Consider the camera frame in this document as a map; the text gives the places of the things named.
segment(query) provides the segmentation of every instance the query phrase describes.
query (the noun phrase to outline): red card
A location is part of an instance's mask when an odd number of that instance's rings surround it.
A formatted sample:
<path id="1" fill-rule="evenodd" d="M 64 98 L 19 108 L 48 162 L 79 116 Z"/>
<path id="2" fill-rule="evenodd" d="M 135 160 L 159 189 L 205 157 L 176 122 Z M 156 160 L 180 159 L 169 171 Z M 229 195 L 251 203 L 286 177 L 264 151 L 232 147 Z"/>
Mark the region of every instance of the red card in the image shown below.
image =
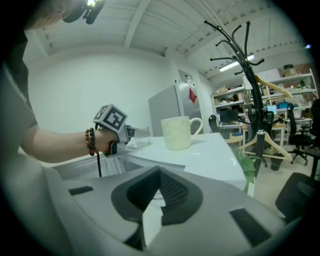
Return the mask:
<path id="1" fill-rule="evenodd" d="M 190 88 L 190 99 L 191 99 L 192 103 L 195 104 L 195 101 L 197 99 L 197 95 L 194 94 L 194 92 L 191 90 L 191 88 Z"/>

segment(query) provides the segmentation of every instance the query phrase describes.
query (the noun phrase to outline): refrigerator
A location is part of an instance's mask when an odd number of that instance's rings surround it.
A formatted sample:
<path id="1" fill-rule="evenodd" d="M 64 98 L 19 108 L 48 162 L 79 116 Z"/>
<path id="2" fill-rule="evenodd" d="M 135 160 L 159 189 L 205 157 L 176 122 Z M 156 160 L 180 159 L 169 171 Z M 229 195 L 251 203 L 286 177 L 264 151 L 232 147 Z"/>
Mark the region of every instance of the refrigerator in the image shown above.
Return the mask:
<path id="1" fill-rule="evenodd" d="M 163 119 L 183 116 L 189 116 L 190 119 L 202 119 L 198 97 L 194 103 L 190 97 L 190 89 L 197 95 L 197 85 L 190 86 L 187 83 L 188 77 L 192 80 L 191 75 L 182 71 L 179 71 L 179 74 L 180 77 L 174 81 L 173 85 L 170 85 L 148 100 L 154 137 L 163 136 L 161 127 L 161 120 Z M 198 128 L 199 122 L 193 122 L 191 124 L 191 134 L 195 134 Z"/>

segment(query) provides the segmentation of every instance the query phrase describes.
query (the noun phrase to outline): white wall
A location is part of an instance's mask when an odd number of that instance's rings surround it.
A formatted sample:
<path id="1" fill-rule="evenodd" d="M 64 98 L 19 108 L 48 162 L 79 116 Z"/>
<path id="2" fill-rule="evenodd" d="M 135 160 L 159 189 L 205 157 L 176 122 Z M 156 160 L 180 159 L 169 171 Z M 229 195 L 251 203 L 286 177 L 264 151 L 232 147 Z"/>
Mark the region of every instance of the white wall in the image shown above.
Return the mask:
<path id="1" fill-rule="evenodd" d="M 164 57 L 123 47 L 77 48 L 29 66 L 29 97 L 38 124 L 72 133 L 94 127 L 100 107 L 112 103 L 127 124 L 151 126 L 148 99 L 169 86 Z"/>
<path id="2" fill-rule="evenodd" d="M 213 87 L 208 79 L 199 74 L 198 70 L 193 67 L 182 54 L 173 48 L 167 48 L 164 52 L 168 63 L 168 77 L 171 84 L 179 77 L 179 70 L 192 76 L 196 95 L 199 100 L 201 117 L 203 120 L 203 133 L 210 133 L 211 129 L 208 123 L 210 115 L 213 114 L 210 94 Z"/>

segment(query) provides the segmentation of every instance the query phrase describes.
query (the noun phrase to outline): black rubber pad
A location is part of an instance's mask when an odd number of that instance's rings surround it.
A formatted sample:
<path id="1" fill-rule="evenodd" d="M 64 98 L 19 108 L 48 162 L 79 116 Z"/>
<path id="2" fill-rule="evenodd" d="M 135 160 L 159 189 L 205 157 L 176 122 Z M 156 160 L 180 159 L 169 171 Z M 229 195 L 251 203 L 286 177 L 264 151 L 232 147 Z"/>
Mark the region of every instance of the black rubber pad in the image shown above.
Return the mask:
<path id="1" fill-rule="evenodd" d="M 94 190 L 94 189 L 90 186 L 82 186 L 82 187 L 69 189 L 69 192 L 70 192 L 71 196 L 75 196 L 75 195 L 87 193 L 92 190 Z"/>
<path id="2" fill-rule="evenodd" d="M 255 247 L 271 237 L 244 208 L 230 211 L 234 221 L 237 223 L 252 247 Z"/>

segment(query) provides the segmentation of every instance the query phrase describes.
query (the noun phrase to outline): ceiling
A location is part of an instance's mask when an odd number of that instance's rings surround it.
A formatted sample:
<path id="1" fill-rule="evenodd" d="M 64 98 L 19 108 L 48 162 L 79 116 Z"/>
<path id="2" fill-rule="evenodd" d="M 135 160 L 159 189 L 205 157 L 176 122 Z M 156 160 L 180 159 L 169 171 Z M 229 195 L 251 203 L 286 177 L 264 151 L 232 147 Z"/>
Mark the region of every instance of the ceiling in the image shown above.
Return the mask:
<path id="1" fill-rule="evenodd" d="M 204 24 L 207 20 L 244 45 L 246 21 L 251 22 L 248 53 L 265 58 L 301 50 L 304 40 L 290 21 L 267 0 L 106 0 L 92 25 L 84 19 L 73 23 L 29 30 L 25 51 L 28 64 L 62 50 L 94 45 L 117 45 L 164 56 L 166 48 L 176 49 L 206 78 L 219 73 L 230 57 L 230 47 L 216 43 L 223 36 Z"/>

